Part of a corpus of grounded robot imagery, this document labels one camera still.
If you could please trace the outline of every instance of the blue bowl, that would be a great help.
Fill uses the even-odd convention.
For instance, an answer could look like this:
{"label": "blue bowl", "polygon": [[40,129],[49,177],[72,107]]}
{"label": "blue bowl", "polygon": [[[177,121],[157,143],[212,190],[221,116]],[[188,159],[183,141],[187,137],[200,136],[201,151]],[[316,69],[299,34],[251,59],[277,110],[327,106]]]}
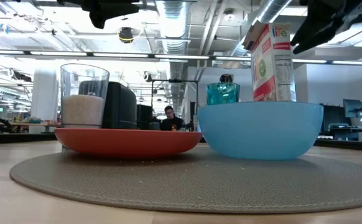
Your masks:
{"label": "blue bowl", "polygon": [[285,160],[306,153],[318,137],[323,106],[265,101],[230,103],[199,109],[209,146],[241,159]]}

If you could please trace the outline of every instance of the gray woven placemat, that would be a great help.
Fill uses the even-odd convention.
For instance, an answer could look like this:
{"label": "gray woven placemat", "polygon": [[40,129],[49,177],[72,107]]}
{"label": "gray woven placemat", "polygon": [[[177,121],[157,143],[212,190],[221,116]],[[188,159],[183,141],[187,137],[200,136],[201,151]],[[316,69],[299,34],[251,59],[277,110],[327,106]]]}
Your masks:
{"label": "gray woven placemat", "polygon": [[64,152],[21,162],[10,176],[47,194],[124,208],[298,213],[362,206],[362,166],[314,156],[249,161],[197,147],[168,159],[119,161]]}

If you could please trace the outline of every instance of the red plate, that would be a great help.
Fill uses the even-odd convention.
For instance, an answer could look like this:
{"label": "red plate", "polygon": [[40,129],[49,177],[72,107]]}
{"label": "red plate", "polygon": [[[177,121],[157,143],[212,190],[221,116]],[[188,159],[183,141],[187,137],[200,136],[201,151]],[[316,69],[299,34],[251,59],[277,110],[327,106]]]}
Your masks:
{"label": "red plate", "polygon": [[105,157],[171,156],[195,147],[201,133],[130,129],[57,128],[57,139],[76,152]]}

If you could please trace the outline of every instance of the white powder in glass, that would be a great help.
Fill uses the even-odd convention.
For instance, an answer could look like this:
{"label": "white powder in glass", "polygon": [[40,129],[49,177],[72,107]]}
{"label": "white powder in glass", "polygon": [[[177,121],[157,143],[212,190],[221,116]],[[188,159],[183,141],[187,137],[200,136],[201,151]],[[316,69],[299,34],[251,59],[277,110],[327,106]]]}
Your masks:
{"label": "white powder in glass", "polygon": [[66,128],[100,128],[104,99],[72,95],[62,99],[62,123]]}

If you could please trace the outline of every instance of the desk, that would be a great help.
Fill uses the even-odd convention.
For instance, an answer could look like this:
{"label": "desk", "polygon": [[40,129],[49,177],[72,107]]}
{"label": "desk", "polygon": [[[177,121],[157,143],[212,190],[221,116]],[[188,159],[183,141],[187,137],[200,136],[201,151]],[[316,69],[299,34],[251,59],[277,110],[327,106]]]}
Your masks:
{"label": "desk", "polygon": [[[105,207],[46,195],[16,184],[9,169],[25,159],[61,151],[57,141],[0,144],[0,223],[22,224],[356,224],[362,208],[295,215],[210,215],[154,212]],[[332,157],[362,164],[362,151],[313,147],[312,156]]]}
{"label": "desk", "polygon": [[47,122],[43,122],[43,123],[40,123],[40,124],[37,124],[37,123],[10,122],[10,124],[11,124],[12,126],[17,127],[17,133],[20,133],[21,127],[42,126],[42,127],[45,127],[45,130],[44,130],[45,133],[49,133],[49,132],[50,132],[50,127],[55,127],[55,128],[60,127],[59,125],[48,124]]}
{"label": "desk", "polygon": [[359,133],[362,133],[362,128],[330,128],[329,133],[336,140],[359,141]]}

